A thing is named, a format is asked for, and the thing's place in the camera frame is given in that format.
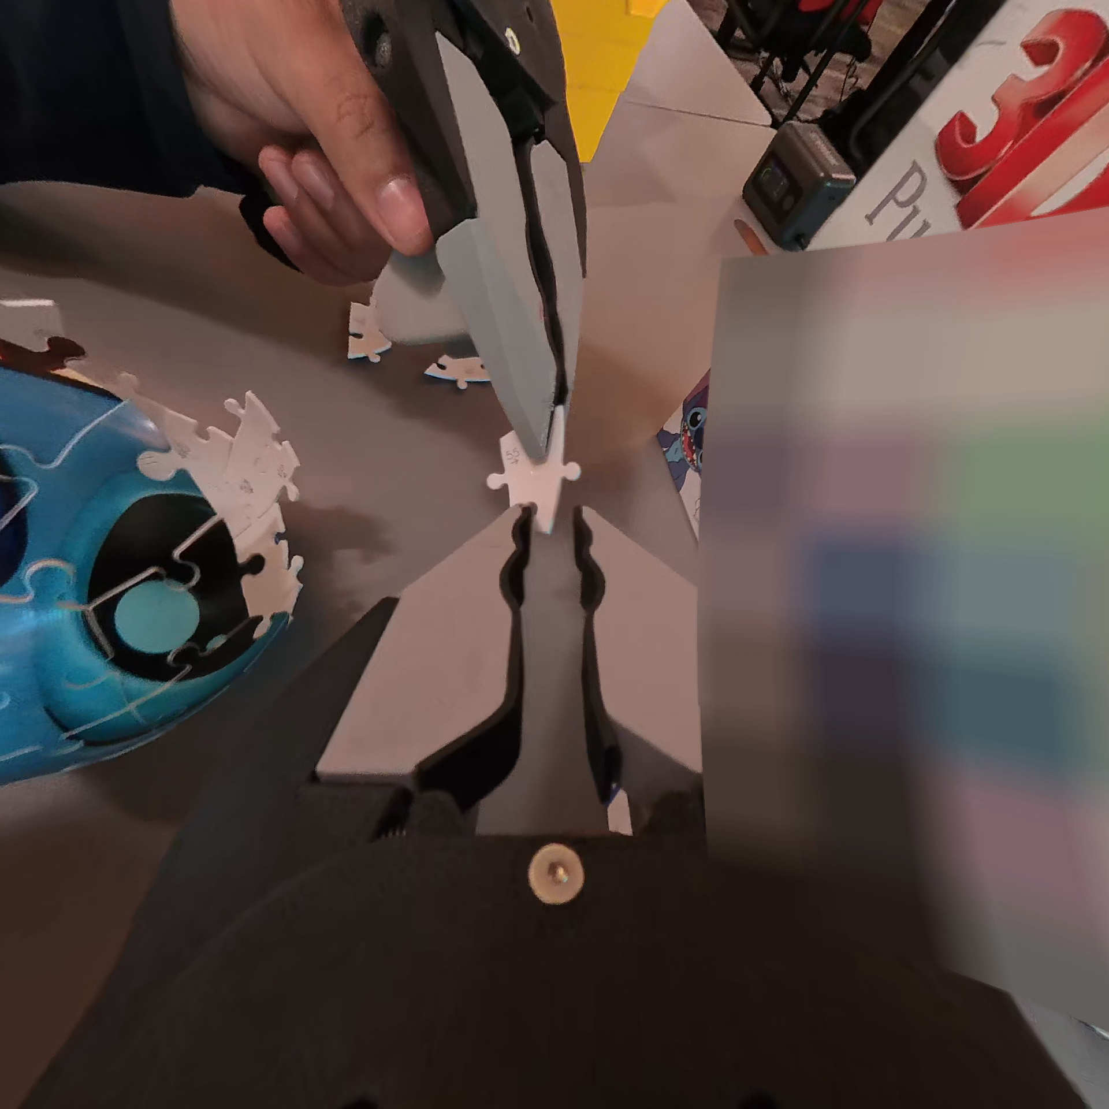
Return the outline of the blue white puzzle ball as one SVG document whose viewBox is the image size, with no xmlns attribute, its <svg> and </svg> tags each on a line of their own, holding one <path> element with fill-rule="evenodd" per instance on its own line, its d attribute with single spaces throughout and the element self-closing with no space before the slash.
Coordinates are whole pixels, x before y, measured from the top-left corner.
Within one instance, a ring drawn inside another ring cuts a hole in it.
<svg viewBox="0 0 1109 1109">
<path fill-rule="evenodd" d="M 55 300 L 3 298 L 3 784 L 112 759 L 212 704 L 289 625 L 299 456 L 105 383 Z"/>
</svg>

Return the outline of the white puzzle pieces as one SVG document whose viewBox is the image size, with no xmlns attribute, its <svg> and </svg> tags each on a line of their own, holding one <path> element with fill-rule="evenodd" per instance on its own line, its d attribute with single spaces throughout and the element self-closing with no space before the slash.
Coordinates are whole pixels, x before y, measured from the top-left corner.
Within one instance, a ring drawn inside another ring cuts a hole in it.
<svg viewBox="0 0 1109 1109">
<path fill-rule="evenodd" d="M 531 459 L 518 433 L 510 431 L 501 438 L 504 471 L 487 477 L 491 490 L 508 490 L 510 506 L 535 508 L 535 531 L 543 534 L 553 534 L 556 527 L 562 486 L 581 479 L 581 465 L 566 459 L 566 423 L 568 406 L 558 406 L 543 461 Z"/>
<path fill-rule="evenodd" d="M 368 302 L 353 302 L 349 310 L 349 360 L 366 360 L 380 363 L 383 354 L 393 350 L 393 342 L 381 333 L 376 308 Z M 428 365 L 426 377 L 435 381 L 451 381 L 458 390 L 468 390 L 472 385 L 491 385 L 491 375 L 478 356 L 451 356 L 443 354 Z"/>
</svg>

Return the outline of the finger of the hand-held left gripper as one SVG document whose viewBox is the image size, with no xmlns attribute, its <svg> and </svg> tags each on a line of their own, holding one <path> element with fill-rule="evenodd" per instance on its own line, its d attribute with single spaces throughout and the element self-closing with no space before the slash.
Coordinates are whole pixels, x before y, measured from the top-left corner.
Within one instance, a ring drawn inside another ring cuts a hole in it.
<svg viewBox="0 0 1109 1109">
<path fill-rule="evenodd" d="M 585 265 L 579 248 L 572 173 L 560 152 L 543 140 L 531 150 L 535 215 L 543 246 L 545 319 L 558 363 L 556 406 L 568 408 L 576 385 L 585 304 Z"/>
<path fill-rule="evenodd" d="M 512 429 L 528 456 L 543 461 L 558 363 L 545 319 L 529 156 L 549 137 L 516 139 L 476 64 L 441 33 L 437 46 L 478 200 L 478 215 L 439 238 L 437 262 Z"/>
</svg>

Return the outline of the person's left forearm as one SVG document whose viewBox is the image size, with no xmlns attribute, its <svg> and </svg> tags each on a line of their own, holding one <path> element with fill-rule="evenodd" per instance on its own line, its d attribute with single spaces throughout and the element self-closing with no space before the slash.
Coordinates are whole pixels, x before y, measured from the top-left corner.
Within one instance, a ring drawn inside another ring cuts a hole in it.
<svg viewBox="0 0 1109 1109">
<path fill-rule="evenodd" d="M 3 2 L 3 185 L 258 192 L 203 131 L 170 2 Z"/>
</svg>

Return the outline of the person's left hand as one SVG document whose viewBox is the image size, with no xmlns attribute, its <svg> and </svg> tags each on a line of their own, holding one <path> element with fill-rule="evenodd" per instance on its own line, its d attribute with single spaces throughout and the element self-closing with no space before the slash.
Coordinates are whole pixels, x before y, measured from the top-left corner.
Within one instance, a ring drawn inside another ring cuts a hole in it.
<svg viewBox="0 0 1109 1109">
<path fill-rule="evenodd" d="M 305 275 L 351 287 L 435 238 L 395 110 L 341 2 L 174 2 L 193 108 L 270 187 L 264 227 Z"/>
</svg>

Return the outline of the colourful cardboard puzzle box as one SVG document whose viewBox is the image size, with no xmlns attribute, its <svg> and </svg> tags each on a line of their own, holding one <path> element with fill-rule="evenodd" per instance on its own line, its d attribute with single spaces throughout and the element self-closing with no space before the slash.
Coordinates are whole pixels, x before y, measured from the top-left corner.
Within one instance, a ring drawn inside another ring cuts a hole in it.
<svg viewBox="0 0 1109 1109">
<path fill-rule="evenodd" d="M 741 421 L 800 450 L 772 531 L 1108 536 L 1108 2 L 1004 2 L 816 233 L 725 258 L 689 463 L 695 538 L 779 492 Z"/>
</svg>

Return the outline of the black stand legs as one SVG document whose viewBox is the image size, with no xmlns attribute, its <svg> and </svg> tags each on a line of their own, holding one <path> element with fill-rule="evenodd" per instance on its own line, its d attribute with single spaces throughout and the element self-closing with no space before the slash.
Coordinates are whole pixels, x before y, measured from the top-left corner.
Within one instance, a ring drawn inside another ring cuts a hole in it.
<svg viewBox="0 0 1109 1109">
<path fill-rule="evenodd" d="M 714 39 L 733 60 L 760 60 L 750 89 L 764 102 L 766 83 L 774 83 L 783 100 L 800 75 L 808 81 L 789 102 L 781 127 L 795 121 L 825 75 L 843 54 L 864 64 L 872 58 L 872 27 L 883 2 L 727 2 Z"/>
</svg>

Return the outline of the stacked yellow plastic bins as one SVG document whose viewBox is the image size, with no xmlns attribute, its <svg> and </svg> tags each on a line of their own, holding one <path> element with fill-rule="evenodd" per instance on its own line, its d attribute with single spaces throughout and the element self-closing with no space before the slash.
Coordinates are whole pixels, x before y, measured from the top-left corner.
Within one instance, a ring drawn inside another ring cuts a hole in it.
<svg viewBox="0 0 1109 1109">
<path fill-rule="evenodd" d="M 666 4 L 553 2 L 566 60 L 568 112 L 581 164 L 595 158 Z"/>
</svg>

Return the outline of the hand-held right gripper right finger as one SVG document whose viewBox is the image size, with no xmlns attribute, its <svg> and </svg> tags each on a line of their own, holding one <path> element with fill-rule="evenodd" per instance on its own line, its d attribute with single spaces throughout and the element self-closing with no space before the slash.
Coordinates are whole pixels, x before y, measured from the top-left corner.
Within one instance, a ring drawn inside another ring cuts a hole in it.
<svg viewBox="0 0 1109 1109">
<path fill-rule="evenodd" d="M 574 511 L 581 686 L 602 804 L 658 804 L 702 782 L 699 592 L 593 508 Z"/>
</svg>

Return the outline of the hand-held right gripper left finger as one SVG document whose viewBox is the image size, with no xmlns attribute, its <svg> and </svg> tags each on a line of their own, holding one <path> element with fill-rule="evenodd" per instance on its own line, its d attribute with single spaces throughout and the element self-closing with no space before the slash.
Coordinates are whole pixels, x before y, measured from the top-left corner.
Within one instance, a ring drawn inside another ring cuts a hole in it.
<svg viewBox="0 0 1109 1109">
<path fill-rule="evenodd" d="M 510 508 L 401 594 L 320 780 L 443 792 L 462 811 L 506 782 L 522 750 L 531 533 L 533 506 Z"/>
</svg>

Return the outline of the black device green lights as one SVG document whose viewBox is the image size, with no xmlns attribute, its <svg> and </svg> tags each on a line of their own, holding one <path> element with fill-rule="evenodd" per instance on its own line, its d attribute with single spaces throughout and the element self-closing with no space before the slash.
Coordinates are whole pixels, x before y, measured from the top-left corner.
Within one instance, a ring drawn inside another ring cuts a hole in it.
<svg viewBox="0 0 1109 1109">
<path fill-rule="evenodd" d="M 787 121 L 743 188 L 743 200 L 781 250 L 808 250 L 856 187 L 852 167 L 818 123 Z"/>
</svg>

